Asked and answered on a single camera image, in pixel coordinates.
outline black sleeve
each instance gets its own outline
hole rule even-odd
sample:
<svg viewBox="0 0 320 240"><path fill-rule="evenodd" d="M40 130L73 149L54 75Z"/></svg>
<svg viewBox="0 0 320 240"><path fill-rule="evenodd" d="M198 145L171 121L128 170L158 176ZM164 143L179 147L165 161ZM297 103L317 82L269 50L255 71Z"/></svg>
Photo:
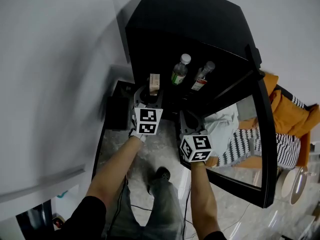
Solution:
<svg viewBox="0 0 320 240"><path fill-rule="evenodd" d="M106 222L106 206L94 196L86 196L53 239L100 239Z"/></svg>
<svg viewBox="0 0 320 240"><path fill-rule="evenodd" d="M221 231L208 234L204 240L227 240Z"/></svg>

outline marble floor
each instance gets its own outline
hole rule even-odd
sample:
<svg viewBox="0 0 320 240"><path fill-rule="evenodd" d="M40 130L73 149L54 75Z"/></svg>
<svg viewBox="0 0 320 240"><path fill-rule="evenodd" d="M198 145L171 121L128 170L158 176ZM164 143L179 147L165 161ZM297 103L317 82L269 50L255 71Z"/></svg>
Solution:
<svg viewBox="0 0 320 240"><path fill-rule="evenodd" d="M98 170L128 139L128 134L129 131L105 131ZM180 206L184 213L191 179L190 171L179 162L175 139L174 123L167 120L161 120L157 135L148 136L143 149L138 153L128 173L132 205L152 209L153 197L147 192L143 172L150 165L155 169L165 166L171 173L170 181L178 189ZM230 240L278 240L281 235L293 238L298 234L293 231L294 228L297 228L295 226L298 221L312 213L320 197L319 157L310 159L308 169L309 172L314 173L308 176L302 196L295 205L290 205L282 199L275 199L273 205L262 209L211 184L218 206L218 223L225 237ZM222 173L259 185L260 173L258 170L235 167L223 170ZM132 207L132 210L136 220L141 226L144 226L151 212L137 207ZM190 201L187 204L186 219L192 223ZM196 240L198 239L196 231L189 222L186 223L185 239Z"/></svg>

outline black shoe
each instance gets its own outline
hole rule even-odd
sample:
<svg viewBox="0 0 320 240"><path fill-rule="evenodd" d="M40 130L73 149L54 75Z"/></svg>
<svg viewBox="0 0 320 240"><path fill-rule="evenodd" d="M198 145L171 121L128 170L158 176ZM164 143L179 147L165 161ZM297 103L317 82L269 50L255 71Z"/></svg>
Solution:
<svg viewBox="0 0 320 240"><path fill-rule="evenodd" d="M170 180L170 176L171 176L170 171L167 168L161 166L161 167L158 168L158 170L156 170L152 181L154 181L156 179L164 179L164 180L169 181ZM147 190L148 190L149 195L151 195L151 193L150 193L150 184L148 184Z"/></svg>

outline bottle cap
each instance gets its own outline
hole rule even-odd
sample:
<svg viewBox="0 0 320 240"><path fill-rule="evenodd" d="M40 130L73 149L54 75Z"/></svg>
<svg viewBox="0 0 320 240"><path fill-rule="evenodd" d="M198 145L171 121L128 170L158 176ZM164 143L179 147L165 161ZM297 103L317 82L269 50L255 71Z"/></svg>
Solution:
<svg viewBox="0 0 320 240"><path fill-rule="evenodd" d="M216 64L214 64L212 61L208 61L205 64L205 67L211 72L212 70L214 70L216 68Z"/></svg>
<svg viewBox="0 0 320 240"><path fill-rule="evenodd" d="M189 54L184 53L181 55L180 62L182 64L187 65L190 63L190 61L191 61L191 56Z"/></svg>

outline person's leg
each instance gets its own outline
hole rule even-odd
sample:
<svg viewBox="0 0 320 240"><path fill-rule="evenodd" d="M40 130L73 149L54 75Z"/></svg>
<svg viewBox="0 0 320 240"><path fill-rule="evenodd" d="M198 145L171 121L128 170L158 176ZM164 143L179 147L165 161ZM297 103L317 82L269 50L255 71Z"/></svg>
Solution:
<svg viewBox="0 0 320 240"><path fill-rule="evenodd" d="M139 239L142 234L142 227L136 221L136 218L131 209L130 190L128 184L126 182L124 184L124 189L123 186L120 187L119 195L114 199L114 204L110 209L107 210L105 229L109 230L107 231L107 234L111 237ZM117 211L118 200L121 200L121 203L120 208Z"/></svg>
<svg viewBox="0 0 320 240"><path fill-rule="evenodd" d="M143 230L143 239L181 239L183 215L177 189L165 176L160 176L151 182L149 192L154 196L154 202L149 221Z"/></svg>

